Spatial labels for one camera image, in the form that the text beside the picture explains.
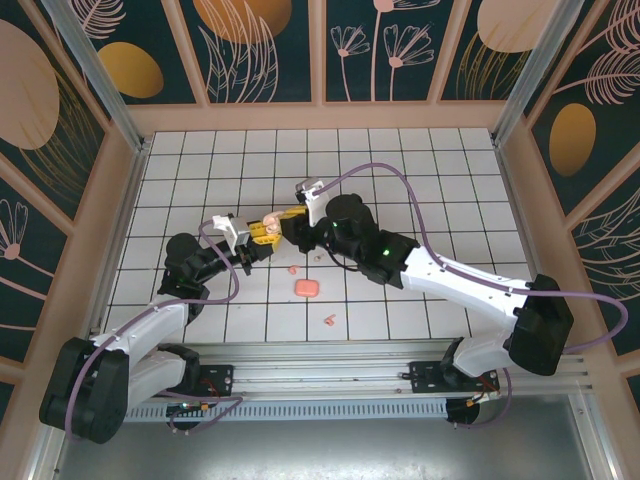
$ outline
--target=yellow object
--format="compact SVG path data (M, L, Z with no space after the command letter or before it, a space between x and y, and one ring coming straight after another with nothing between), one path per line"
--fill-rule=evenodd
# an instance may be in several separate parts
M286 210L282 215L279 215L280 220L295 217L296 215L304 215L307 211L307 207L304 205L298 205ZM282 240L281 233L268 233L267 226L262 222L255 222L249 224L249 233L251 238L257 245L272 245L275 252Z
M551 127L549 156L554 170L570 177L587 163L596 142L596 120L584 105L570 103Z
M58 125L56 71L29 35L0 20L0 138L18 148L45 145Z
M253 15L247 13L245 2ZM232 43L249 43L249 32L252 28L252 17L260 28L260 19L269 27L272 36L281 33L291 18L291 0L194 0L198 15L209 29L217 36ZM264 40L258 31L252 35L251 43Z
M164 87L164 77L156 61L140 47L115 42L102 47L98 56L116 88L134 98L149 98Z
M496 52L532 50L557 3L557 0L484 0L478 10L480 40Z

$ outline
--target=orange object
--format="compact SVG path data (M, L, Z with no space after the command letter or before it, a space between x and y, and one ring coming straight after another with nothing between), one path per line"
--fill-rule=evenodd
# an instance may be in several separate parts
M317 297L320 285L315 280L300 279L296 282L295 293L299 297Z

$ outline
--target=metal frame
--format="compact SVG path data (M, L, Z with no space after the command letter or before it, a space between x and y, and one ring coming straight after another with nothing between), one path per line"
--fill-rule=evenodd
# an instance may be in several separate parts
M558 2L551 20L540 34L538 45L527 59L516 84L502 109L494 129L495 144L498 148L504 144L522 118L522 113L534 92L551 66L553 59L562 47L567 32L575 23L584 0L565 0Z
M122 96L113 85L98 53L89 38L84 34L70 2L60 0L42 0L42 5L51 17L55 28L64 38L69 50L82 66L82 70L91 82L98 97L102 100L113 121L122 131L125 140L136 152L142 149L142 135L133 118L129 115Z

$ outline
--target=black grid line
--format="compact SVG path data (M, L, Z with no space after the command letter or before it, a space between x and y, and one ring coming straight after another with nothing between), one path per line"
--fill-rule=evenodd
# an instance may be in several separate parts
M309 131L308 130L307 130L307 152L305 153L304 160L305 160L305 176L308 177L309 176ZM338 165L340 165L340 156L339 155L338 155ZM304 268L304 278L309 280L309 252L307 252L307 254L304 256L304 267L305 267ZM309 299L308 298L304 299L304 308L305 308L305 316L306 316L306 320L307 320L306 321L307 331L305 332L305 340L308 342L309 341Z
M369 160L371 162L373 162L373 153L371 152L371 130L367 129L367 139L369 140ZM371 181L373 182L373 204L376 207L376 220L378 220L378 223L380 222L380 212L378 211L378 195L376 193L376 179L375 179L375 175L374 175L374 169L371 168ZM389 308L387 307L387 289L386 287L382 287L382 292L384 294L384 312L385 315L387 317L387 339L391 338L391 324L389 323ZM347 302L347 312L349 311L349 304Z
M242 167L240 167L240 186L238 188L238 203L236 204L236 213L240 211L240 196L242 195L242 174L244 173L244 151L247 149L247 132L244 132L244 145L242 147ZM227 295L229 295L229 293L231 292L231 279L229 279L229 290L227 290ZM229 302L227 302L227 308L226 308L226 313L225 313L225 317L224 317L224 334L222 335L222 341L226 342L227 341L227 327L229 325L229 308L230 308L231 304Z
M338 150L340 149L340 135L338 135ZM347 172L343 172L342 171L342 162L340 161L340 153L338 153L338 174L339 176L342 176L343 173L347 173ZM342 182L340 182L338 184L338 188L340 189L340 195L343 194L342 191ZM348 287L347 287L347 273L350 273L347 271L346 268L342 269L342 278L344 281L344 318L345 318L345 324L346 324L346 328L347 328L347 339L349 339L349 291L348 291Z
M442 200L444 200L444 189L442 188L442 182L440 181L440 169L438 168L438 162L436 161L436 172L438 173L438 184L440 185L440 194L442 195ZM446 207L446 203L445 203L445 208L444 208L444 216L447 219L447 226L449 227L449 239L451 240L451 249L453 251L453 258L455 260L458 259L458 255L456 254L456 245L453 242L453 234L451 231L451 222L449 222L449 212L447 211L447 207ZM467 313L467 309L465 308L464 311L464 315L465 318L467 319L467 330L469 331L469 336L471 336L471 326L469 324L469 314ZM429 334L431 334L431 325L429 325Z
M400 150L401 150L401 154L402 154L402 166L404 168L404 172L406 173L407 172L407 164L405 163L405 160L404 160L404 149L403 149L404 146L402 144L402 135L400 135L400 130L398 130L398 135L400 137ZM414 207L413 203L411 202L411 197L410 196L409 196L409 211L410 211L409 213L415 212L415 215L411 215L411 225L413 227L414 232L421 234L422 232L416 232L416 230L417 230L417 228L416 228L416 219L414 217L416 217L418 215L418 212L415 210L415 207ZM418 243L422 244L422 238L420 238L420 240L418 240ZM431 338L431 325L429 324L429 311L427 309L427 296L424 293L422 293L422 306L424 308L425 319L427 321L427 332L429 332L429 338ZM389 338L391 338L391 329L389 329Z
M278 130L276 132L276 151L278 150ZM273 154L273 183L271 185L271 212L275 211L275 192L276 192L276 168L278 157ZM264 341L267 342L267 331L269 330L269 295L271 294L271 265L267 264L267 306L264 319Z

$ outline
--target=grid tile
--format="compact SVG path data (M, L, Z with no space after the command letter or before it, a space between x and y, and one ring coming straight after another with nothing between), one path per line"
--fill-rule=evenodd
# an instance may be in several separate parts
M187 132L182 153L211 153L216 132Z
M310 177L337 177L340 174L338 152L309 153L307 164Z
M242 172L244 177L273 178L275 153L246 153Z
M157 132L153 137L151 155L181 153L184 132Z
M242 131L217 132L213 153L242 153L245 137L246 132Z
M431 150L428 128L401 128L402 150Z
M136 208L129 236L161 237L169 216L169 207Z
M347 340L346 303L310 303L307 308L309 341ZM333 325L325 320L332 317Z
M309 152L337 152L337 130L309 130L307 132L307 149Z
M438 150L433 152L436 157L438 174L440 175L469 175L467 157L462 150Z
M430 338L424 302L389 302L389 332L394 340Z
M276 152L306 152L306 130L278 130Z
M249 130L244 147L245 152L275 152L276 151L276 131L275 130Z
M437 175L433 152L403 152L404 169L407 175Z
M348 303L349 340L387 340L387 306L385 302Z
M226 305L207 305L198 318L187 325L185 343L221 343L227 319Z
M378 128L369 130L371 150L390 152L400 150L400 135L395 128Z
M226 342L264 342L267 305L229 305Z
M371 152L371 161L374 163L386 163L387 165L391 165L392 167L395 167L397 170L400 171L400 173L402 173L403 175L405 175L405 170L404 170L404 159L402 157L402 152L397 151L397 152L390 152L390 151L384 151L384 152L379 152L379 151L375 151L375 152ZM393 174L393 172L390 172L389 170L385 170L382 168L374 168L373 169L373 174L376 177L395 177L395 175Z
M267 342L304 342L306 337L306 305L269 304L267 307Z
M486 128L461 128L460 136L465 150L493 150Z
M127 242L123 269L156 268L162 248L162 237L135 237Z
M430 128L434 150L462 150L460 132L457 128Z
M173 180L178 172L180 155L151 155L144 174L145 180Z
M216 153L213 155L210 178L240 178L241 176L241 153Z
M368 152L369 134L363 128L338 130L338 146L342 152Z
M347 129L160 132L130 224L112 288L105 327L131 318L160 287L167 242L197 234L202 220L232 213L248 221L297 203L295 185L316 175L325 183L362 163L384 162L406 172L433 249L487 272L530 279L500 170L486 130ZM402 183L367 169L338 193L357 193L382 228L422 243ZM214 242L223 237L219 232ZM204 239L200 244L207 248ZM339 262L354 265L342 257ZM298 265L295 274L289 267ZM432 294L380 286L345 272L321 248L308 255L282 241L230 303L206 306L169 341L187 343L342 341L449 338L495 331L490 319ZM320 294L294 293L298 279L320 283ZM228 273L206 283L211 299L231 289ZM325 319L331 315L333 325Z

